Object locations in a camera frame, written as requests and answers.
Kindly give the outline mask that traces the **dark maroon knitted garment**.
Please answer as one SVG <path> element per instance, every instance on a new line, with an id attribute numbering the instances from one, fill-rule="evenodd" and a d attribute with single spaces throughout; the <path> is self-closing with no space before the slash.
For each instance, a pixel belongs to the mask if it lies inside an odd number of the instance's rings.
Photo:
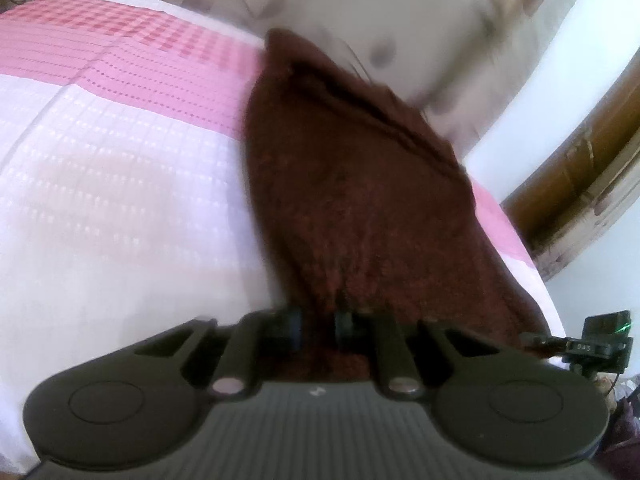
<path id="1" fill-rule="evenodd" d="M 294 32 L 267 35 L 244 148 L 259 232 L 302 314 L 285 378 L 367 376 L 361 356 L 331 344 L 337 312 L 446 321 L 510 347 L 547 330 L 477 220 L 451 145 L 390 89 Z"/>

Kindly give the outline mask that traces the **dark clutter beside bed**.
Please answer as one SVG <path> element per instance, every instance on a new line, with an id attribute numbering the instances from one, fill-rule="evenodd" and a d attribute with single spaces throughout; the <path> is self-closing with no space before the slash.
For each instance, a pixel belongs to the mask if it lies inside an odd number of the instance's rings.
<path id="1" fill-rule="evenodd" d="M 610 421 L 594 461 L 615 479 L 639 480 L 639 376 L 615 383 L 606 375 L 596 379 Z"/>

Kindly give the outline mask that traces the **brown wooden door frame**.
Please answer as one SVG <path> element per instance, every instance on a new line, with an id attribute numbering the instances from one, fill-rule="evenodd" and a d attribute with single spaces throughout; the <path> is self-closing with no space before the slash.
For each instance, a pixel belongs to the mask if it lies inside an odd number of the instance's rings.
<path id="1" fill-rule="evenodd" d="M 502 202 L 549 281 L 639 197 L 639 57 L 551 156 Z"/>

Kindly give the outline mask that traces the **pink white checkered bedsheet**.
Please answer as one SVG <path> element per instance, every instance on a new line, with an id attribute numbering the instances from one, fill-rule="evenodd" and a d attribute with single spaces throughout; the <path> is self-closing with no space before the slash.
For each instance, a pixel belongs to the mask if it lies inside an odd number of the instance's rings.
<path id="1" fill-rule="evenodd" d="M 262 38 L 160 0 L 1 17 L 1 467 L 52 374 L 205 314 L 313 308 L 262 241 L 244 112 Z"/>

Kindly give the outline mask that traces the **beige leaf print curtain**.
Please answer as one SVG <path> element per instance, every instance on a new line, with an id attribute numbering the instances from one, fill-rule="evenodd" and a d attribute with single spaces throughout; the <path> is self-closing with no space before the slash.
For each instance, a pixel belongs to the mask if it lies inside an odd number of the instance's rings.
<path id="1" fill-rule="evenodd" d="M 30 0 L 1 0 L 3 9 Z M 160 0 L 261 35 L 283 27 L 417 107 L 464 156 L 577 0 Z"/>

